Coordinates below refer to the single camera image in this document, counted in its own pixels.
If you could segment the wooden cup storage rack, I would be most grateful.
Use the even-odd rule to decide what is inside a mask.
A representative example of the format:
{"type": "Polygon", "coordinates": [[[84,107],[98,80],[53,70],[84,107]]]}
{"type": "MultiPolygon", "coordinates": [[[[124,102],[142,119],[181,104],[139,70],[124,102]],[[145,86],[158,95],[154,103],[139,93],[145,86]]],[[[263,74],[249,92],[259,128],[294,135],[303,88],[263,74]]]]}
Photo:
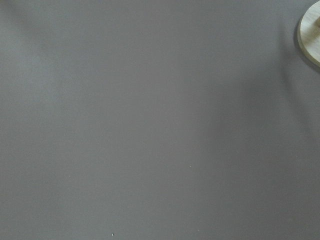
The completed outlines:
{"type": "Polygon", "coordinates": [[[320,66],[320,1],[311,5],[299,21],[297,40],[303,54],[320,66]]]}

